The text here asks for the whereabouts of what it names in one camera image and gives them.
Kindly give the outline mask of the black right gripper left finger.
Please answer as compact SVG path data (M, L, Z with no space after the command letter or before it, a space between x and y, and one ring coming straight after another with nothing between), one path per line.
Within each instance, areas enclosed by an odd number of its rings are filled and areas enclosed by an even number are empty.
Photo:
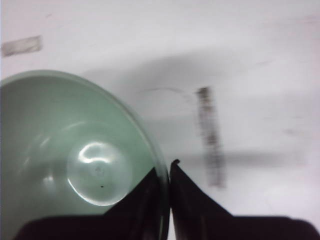
M55 216L25 224L16 240L159 240L161 186L155 169L104 214Z

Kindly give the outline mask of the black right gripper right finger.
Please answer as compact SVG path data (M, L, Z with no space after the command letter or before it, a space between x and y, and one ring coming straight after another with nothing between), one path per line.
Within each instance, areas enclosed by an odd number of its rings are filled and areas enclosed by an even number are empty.
M179 167L170 165L170 207L178 240L318 240L309 222L284 216L232 215Z

